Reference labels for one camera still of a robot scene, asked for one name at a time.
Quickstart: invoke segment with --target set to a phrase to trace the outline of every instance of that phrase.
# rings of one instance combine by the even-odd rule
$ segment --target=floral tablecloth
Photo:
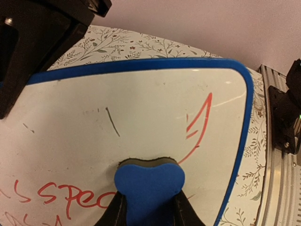
[[[117,60],[165,57],[219,57],[207,51],[155,36],[117,28],[90,26],[85,37],[50,70]],[[254,226],[265,170],[266,108],[261,74],[249,69],[254,82],[251,124],[234,189],[219,225]]]

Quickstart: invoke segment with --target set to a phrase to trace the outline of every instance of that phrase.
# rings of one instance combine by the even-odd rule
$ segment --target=wall
[[[300,0],[112,0],[93,24],[152,34],[287,74],[301,57]]]

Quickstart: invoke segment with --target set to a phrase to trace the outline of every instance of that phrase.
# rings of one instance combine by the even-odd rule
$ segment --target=bolt
[[[5,18],[4,23],[6,25],[12,26],[13,25],[13,18],[9,18],[9,17]]]

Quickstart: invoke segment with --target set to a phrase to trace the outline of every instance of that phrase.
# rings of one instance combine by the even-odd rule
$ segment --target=blue border
[[[158,69],[173,68],[228,68],[239,72],[245,82],[247,88],[246,109],[244,115],[244,123],[238,146],[234,168],[229,181],[229,185],[223,199],[219,214],[215,220],[214,226],[220,222],[222,215],[228,204],[236,176],[239,170],[241,159],[244,153],[246,138],[248,135],[249,123],[251,118],[251,110],[253,103],[253,80],[249,71],[240,62],[230,59],[219,58],[165,58],[165,59],[142,59],[142,60],[126,60],[117,62],[108,62],[101,64],[83,65],[70,68],[64,68],[54,71],[34,74],[28,81],[28,85],[46,81],[54,81],[75,77],[82,77],[93,74],[117,73],[129,71],[144,71]]]

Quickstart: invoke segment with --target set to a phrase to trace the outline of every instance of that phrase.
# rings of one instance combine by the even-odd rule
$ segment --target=blue eraser
[[[173,197],[185,182],[184,171],[174,159],[124,160],[114,181],[127,200],[127,226],[174,225]]]

